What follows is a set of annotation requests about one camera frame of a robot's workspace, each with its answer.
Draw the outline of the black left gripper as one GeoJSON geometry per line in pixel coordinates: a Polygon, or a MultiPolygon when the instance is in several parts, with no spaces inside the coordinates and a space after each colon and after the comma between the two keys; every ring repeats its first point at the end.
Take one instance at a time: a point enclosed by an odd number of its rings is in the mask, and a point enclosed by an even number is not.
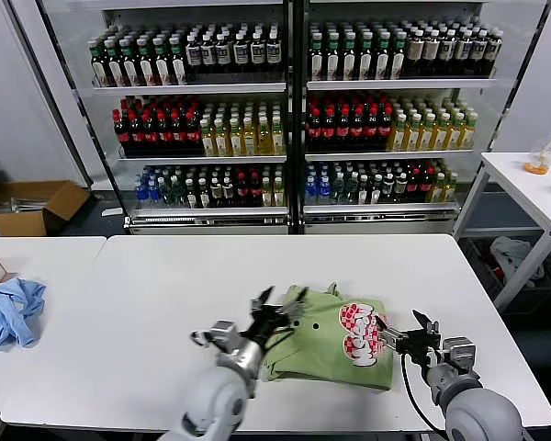
{"type": "Polygon", "coordinates": [[[294,300],[280,308],[274,308],[267,303],[274,286],[263,290],[251,301],[252,322],[245,331],[245,338],[256,343],[266,343],[280,328],[287,329],[290,320],[298,320],[304,313],[304,300],[308,288],[303,288],[294,300]]]}

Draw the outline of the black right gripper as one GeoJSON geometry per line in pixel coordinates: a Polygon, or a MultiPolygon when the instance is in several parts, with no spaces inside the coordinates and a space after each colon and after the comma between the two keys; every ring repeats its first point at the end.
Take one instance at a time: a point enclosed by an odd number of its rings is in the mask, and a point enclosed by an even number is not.
{"type": "Polygon", "coordinates": [[[420,329],[400,332],[388,326],[380,316],[376,316],[376,328],[378,339],[384,346],[398,352],[400,355],[408,355],[413,363],[430,363],[430,354],[439,349],[441,335],[439,322],[432,321],[426,314],[413,310],[414,318],[420,325],[420,329]]]}

